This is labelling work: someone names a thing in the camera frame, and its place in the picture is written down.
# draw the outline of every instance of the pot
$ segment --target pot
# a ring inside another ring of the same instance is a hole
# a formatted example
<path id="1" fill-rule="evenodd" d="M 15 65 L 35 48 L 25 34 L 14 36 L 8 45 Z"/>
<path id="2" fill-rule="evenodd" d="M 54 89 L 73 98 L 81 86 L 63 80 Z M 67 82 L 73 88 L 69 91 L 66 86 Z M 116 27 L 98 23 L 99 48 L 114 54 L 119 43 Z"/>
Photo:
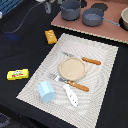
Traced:
<path id="1" fill-rule="evenodd" d="M 75 20 L 79 18 L 81 11 L 81 1 L 66 0 L 61 6 L 61 16 L 66 20 Z"/>
<path id="2" fill-rule="evenodd" d="M 89 8 L 83 11 L 82 21 L 88 26 L 98 26 L 102 23 L 103 20 L 106 20 L 116 26 L 120 26 L 120 24 L 104 18 L 104 12 L 101 9 Z"/>
<path id="3" fill-rule="evenodd" d="M 121 17 L 123 19 L 124 27 L 128 30 L 128 8 L 125 8 L 122 13 Z"/>

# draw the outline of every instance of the placemat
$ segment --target placemat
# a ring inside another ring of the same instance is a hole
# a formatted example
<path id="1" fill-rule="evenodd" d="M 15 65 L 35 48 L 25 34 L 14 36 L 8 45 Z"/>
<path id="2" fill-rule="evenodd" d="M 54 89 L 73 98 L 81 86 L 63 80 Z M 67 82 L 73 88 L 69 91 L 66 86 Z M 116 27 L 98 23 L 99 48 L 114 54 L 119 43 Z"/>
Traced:
<path id="1" fill-rule="evenodd" d="M 82 13 L 84 10 L 91 8 L 95 3 L 104 3 L 108 6 L 108 9 L 104 12 L 104 17 L 115 23 L 119 23 L 120 27 L 113 25 L 105 20 L 99 26 L 89 27 L 82 22 Z M 80 17 L 75 21 L 64 20 L 61 16 L 61 12 L 51 22 L 51 25 L 69 29 L 105 39 L 110 39 L 118 42 L 128 43 L 128 31 L 124 29 L 123 22 L 119 22 L 121 18 L 121 12 L 127 8 L 127 4 L 120 4 L 114 2 L 92 0 L 87 1 L 87 6 L 81 8 Z"/>
<path id="2" fill-rule="evenodd" d="M 85 62 L 87 73 L 84 78 L 76 81 L 89 87 L 89 92 L 70 86 L 78 97 L 77 108 L 71 105 L 62 88 L 65 83 L 56 82 L 48 77 L 49 72 L 59 75 L 58 65 L 67 58 L 61 51 L 101 61 L 101 65 Z M 64 33 L 17 98 L 78 128 L 94 128 L 117 51 L 118 47 Z M 42 81 L 50 81 L 56 95 L 55 100 L 46 104 L 42 102 L 37 92 L 37 86 Z"/>

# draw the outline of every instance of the dark table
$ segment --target dark table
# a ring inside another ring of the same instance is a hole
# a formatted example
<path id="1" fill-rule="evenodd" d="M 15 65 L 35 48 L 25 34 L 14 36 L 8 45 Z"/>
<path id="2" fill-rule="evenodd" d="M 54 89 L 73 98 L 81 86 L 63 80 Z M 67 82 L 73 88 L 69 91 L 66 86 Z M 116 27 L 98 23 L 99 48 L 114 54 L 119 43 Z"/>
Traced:
<path id="1" fill-rule="evenodd" d="M 35 0 L 24 1 L 0 20 L 0 30 L 15 30 L 27 11 L 35 4 Z M 65 121 L 16 98 L 54 46 L 49 45 L 45 37 L 45 31 L 52 29 L 57 39 L 62 33 L 67 33 L 119 47 L 96 128 L 127 128 L 128 45 L 51 26 L 51 21 L 60 11 L 59 6 L 56 2 L 53 3 L 52 13 L 46 14 L 44 5 L 39 5 L 29 13 L 18 31 L 13 34 L 0 33 L 0 111 L 15 119 L 27 117 L 40 122 L 41 127 L 45 125 L 49 128 L 74 128 Z M 8 81 L 8 71 L 18 69 L 29 69 L 29 78 Z"/>

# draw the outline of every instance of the yellow block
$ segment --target yellow block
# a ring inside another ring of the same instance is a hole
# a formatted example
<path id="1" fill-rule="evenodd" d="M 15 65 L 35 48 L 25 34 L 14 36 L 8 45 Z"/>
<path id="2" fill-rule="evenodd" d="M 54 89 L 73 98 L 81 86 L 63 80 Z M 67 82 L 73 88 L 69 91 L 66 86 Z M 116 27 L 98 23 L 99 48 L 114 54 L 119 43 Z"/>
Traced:
<path id="1" fill-rule="evenodd" d="M 28 77 L 29 77 L 28 69 L 9 71 L 7 74 L 8 80 L 16 80 L 16 79 L 22 79 L 22 78 L 28 78 Z"/>
<path id="2" fill-rule="evenodd" d="M 47 38 L 48 44 L 57 43 L 57 38 L 53 30 L 45 31 L 45 36 Z"/>

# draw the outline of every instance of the fork tines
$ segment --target fork tines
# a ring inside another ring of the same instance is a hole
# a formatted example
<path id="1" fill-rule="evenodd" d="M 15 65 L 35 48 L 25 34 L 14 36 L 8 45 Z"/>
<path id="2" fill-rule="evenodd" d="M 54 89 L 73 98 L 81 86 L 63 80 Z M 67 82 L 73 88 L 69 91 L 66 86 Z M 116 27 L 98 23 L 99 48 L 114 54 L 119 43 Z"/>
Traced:
<path id="1" fill-rule="evenodd" d="M 48 75 L 48 76 L 49 76 L 49 78 L 51 78 L 51 79 L 53 79 L 53 80 L 56 78 L 56 75 L 55 75 L 55 74 L 53 74 L 53 73 L 49 73 L 49 75 Z"/>

